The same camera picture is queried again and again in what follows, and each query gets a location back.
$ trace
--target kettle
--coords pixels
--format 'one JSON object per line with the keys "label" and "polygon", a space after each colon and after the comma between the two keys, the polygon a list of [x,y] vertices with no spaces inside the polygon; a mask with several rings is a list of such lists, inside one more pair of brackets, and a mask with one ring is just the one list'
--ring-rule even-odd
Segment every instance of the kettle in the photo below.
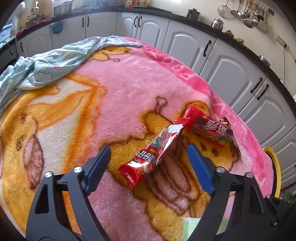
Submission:
{"label": "kettle", "polygon": [[215,18],[214,21],[211,24],[211,27],[222,31],[222,29],[223,29],[223,21],[221,19]]}
{"label": "kettle", "polygon": [[200,12],[198,12],[195,8],[188,9],[187,18],[193,21],[197,21],[198,17],[200,16]]}

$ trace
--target white cabinet door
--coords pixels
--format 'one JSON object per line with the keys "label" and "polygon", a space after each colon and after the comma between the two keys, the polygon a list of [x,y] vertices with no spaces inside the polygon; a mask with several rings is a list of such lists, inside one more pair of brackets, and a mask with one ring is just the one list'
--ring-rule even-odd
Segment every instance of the white cabinet door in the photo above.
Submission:
{"label": "white cabinet door", "polygon": [[86,38],[116,34],[117,12],[98,12],[86,15]]}
{"label": "white cabinet door", "polygon": [[281,167],[281,188],[296,182],[296,127],[272,146]]}
{"label": "white cabinet door", "polygon": [[200,77],[235,113],[245,107],[266,79],[247,57],[220,39],[217,39]]}
{"label": "white cabinet door", "polygon": [[23,37],[18,42],[21,56],[32,57],[38,53],[53,50],[50,26],[40,28]]}
{"label": "white cabinet door", "polygon": [[168,53],[195,73],[200,74],[216,39],[198,29],[172,21],[163,45],[163,52]]}
{"label": "white cabinet door", "polygon": [[141,14],[136,38],[161,50],[169,24],[170,19]]}
{"label": "white cabinet door", "polygon": [[119,12],[117,17],[116,35],[136,38],[139,13]]}
{"label": "white cabinet door", "polygon": [[293,185],[292,187],[288,188],[286,191],[290,191],[292,194],[296,194],[296,184]]}
{"label": "white cabinet door", "polygon": [[239,117],[262,147],[277,143],[296,123],[288,103],[268,78],[239,113]]}
{"label": "white cabinet door", "polygon": [[85,25],[85,15],[65,19],[63,30],[59,34],[52,34],[54,48],[61,48],[66,44],[84,40]]}

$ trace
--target red candy package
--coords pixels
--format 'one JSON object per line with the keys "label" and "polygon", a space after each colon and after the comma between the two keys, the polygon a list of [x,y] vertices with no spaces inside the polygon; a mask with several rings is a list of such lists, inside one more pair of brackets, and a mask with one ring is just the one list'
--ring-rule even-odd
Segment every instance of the red candy package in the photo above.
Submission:
{"label": "red candy package", "polygon": [[189,120],[189,118],[175,120],[171,125],[164,128],[153,142],[140,150],[131,161],[119,167],[119,172],[125,177],[131,188],[134,188],[161,163],[162,158],[181,134]]}
{"label": "red candy package", "polygon": [[220,145],[229,145],[234,138],[231,124],[226,117],[217,121],[192,105],[188,106],[184,117],[190,118],[186,128]]}

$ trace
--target metal pot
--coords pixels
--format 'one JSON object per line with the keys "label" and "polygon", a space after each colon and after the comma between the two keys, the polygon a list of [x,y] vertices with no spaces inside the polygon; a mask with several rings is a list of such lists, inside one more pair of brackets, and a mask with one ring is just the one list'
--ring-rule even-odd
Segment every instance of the metal pot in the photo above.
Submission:
{"label": "metal pot", "polygon": [[259,54],[259,58],[261,61],[263,61],[265,64],[267,64],[268,66],[270,66],[270,63],[262,56]]}
{"label": "metal pot", "polygon": [[215,18],[214,21],[211,24],[211,27],[222,31],[222,29],[223,29],[223,21],[220,20],[220,19]]}
{"label": "metal pot", "polygon": [[195,8],[188,9],[188,13],[186,16],[187,18],[189,18],[193,21],[197,21],[199,16],[200,16],[200,12],[198,12]]}
{"label": "metal pot", "polygon": [[68,13],[71,13],[72,11],[72,3],[73,0],[68,0],[63,2],[62,4],[54,7],[54,17],[59,17]]}

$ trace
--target power cord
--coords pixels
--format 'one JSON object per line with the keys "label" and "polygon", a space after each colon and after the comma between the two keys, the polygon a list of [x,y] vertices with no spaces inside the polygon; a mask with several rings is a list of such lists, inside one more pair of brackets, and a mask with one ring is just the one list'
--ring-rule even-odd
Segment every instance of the power cord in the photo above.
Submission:
{"label": "power cord", "polygon": [[287,45],[284,45],[284,81],[285,81],[285,77],[286,77],[286,59],[285,59],[285,50],[286,50]]}

